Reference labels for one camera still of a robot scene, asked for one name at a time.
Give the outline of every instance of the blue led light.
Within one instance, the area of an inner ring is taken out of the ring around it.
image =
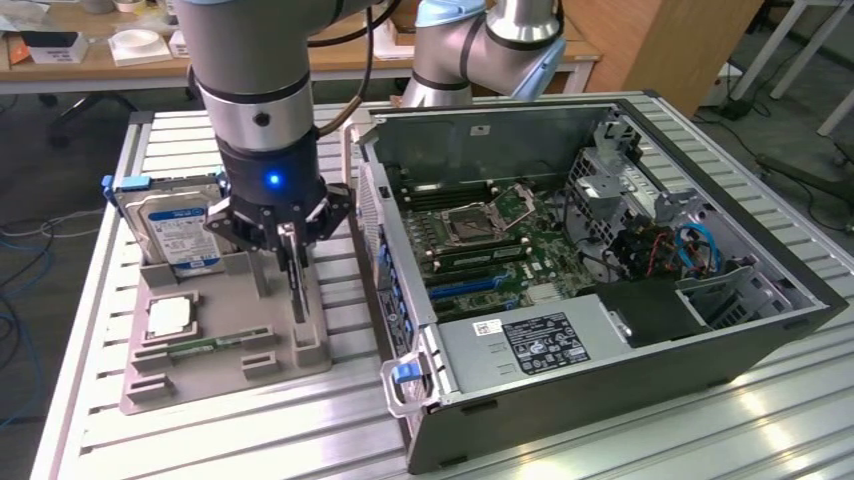
[[[269,188],[278,188],[284,184],[284,177],[278,173],[268,173],[266,174],[266,186]]]

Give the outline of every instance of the red cable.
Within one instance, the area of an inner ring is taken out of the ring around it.
[[[655,237],[655,243],[652,243],[652,253],[649,254],[649,267],[645,269],[645,276],[652,274],[652,265],[655,264],[655,253],[657,252],[657,242],[667,236],[665,233],[659,233]]]

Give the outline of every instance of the motherboard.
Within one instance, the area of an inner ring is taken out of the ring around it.
[[[572,298],[594,283],[552,195],[522,182],[404,191],[404,225],[440,323]]]

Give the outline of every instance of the gray robot arm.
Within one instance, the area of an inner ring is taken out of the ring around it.
[[[406,107],[470,103],[470,83],[530,101],[562,57],[562,8],[554,0],[421,0]]]
[[[206,227],[282,270],[346,216],[346,185],[318,172],[308,37],[376,0],[177,0],[200,92],[222,157],[228,197]]]
[[[486,14],[484,0],[422,0],[404,103],[466,103],[468,82],[532,100],[565,46],[553,1],[498,0]],[[175,0],[226,176],[206,227],[244,250],[276,253],[293,277],[305,247],[330,236],[352,205],[348,186],[326,185],[318,172],[308,37],[373,3]]]

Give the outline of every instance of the screw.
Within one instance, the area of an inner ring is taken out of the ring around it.
[[[258,113],[252,118],[252,121],[254,121],[254,125],[257,125],[258,127],[265,127],[266,125],[269,125],[269,114]]]

